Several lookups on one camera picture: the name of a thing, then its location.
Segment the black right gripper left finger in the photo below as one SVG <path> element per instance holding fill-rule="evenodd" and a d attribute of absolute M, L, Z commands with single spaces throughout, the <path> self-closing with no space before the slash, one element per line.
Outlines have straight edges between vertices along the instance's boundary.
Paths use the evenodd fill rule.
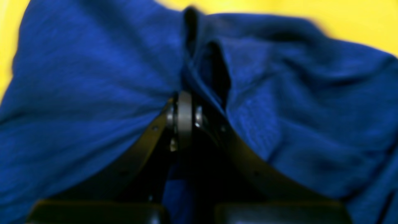
<path fill-rule="evenodd" d="M 38 202 L 28 224 L 169 224 L 168 173 L 190 147 L 192 96 L 182 91 L 118 159 L 88 180 Z"/>

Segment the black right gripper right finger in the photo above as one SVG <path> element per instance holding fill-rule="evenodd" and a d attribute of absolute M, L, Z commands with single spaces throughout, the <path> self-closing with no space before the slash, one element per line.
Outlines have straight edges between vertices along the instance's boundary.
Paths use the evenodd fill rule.
<path fill-rule="evenodd" d="M 201 210 L 214 224 L 351 224 L 344 205 L 284 176 L 204 100 L 193 101 Z"/>

